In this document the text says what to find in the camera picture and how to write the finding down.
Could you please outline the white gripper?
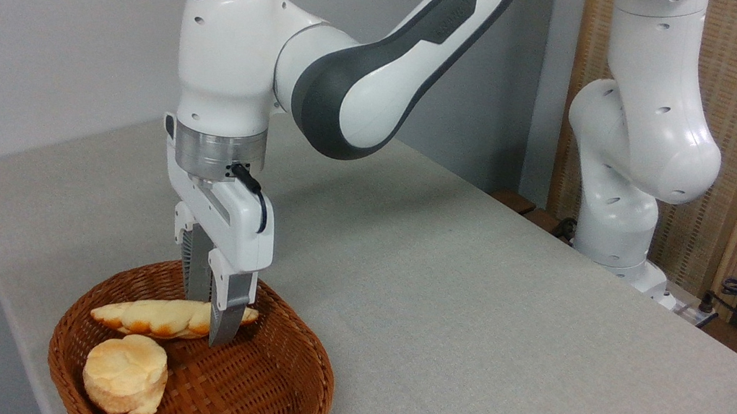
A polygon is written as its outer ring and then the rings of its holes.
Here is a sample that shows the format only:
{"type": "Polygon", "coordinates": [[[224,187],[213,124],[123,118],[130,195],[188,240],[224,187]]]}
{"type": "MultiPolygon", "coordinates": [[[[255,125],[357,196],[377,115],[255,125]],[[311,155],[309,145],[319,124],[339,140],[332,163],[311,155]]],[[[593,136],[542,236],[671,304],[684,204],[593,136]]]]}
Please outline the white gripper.
{"type": "Polygon", "coordinates": [[[180,246],[187,300],[210,301],[210,347],[236,336],[247,306],[255,302],[258,271],[273,261],[275,216],[264,198],[265,230],[259,197],[237,178],[196,184],[175,159],[174,141],[166,137],[168,177],[182,199],[175,206],[174,241],[180,246]]]}

